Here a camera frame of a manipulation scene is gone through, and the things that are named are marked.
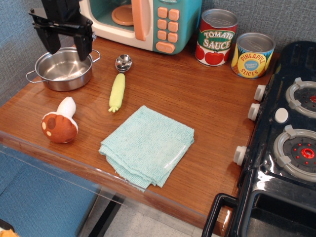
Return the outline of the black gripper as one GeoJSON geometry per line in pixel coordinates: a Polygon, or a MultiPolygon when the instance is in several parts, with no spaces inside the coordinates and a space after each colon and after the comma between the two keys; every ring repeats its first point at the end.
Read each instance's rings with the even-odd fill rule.
{"type": "Polygon", "coordinates": [[[80,61],[92,52],[92,21],[81,15],[78,0],[43,0],[42,8],[32,8],[29,14],[49,53],[55,54],[60,49],[59,34],[74,37],[80,61]]]}

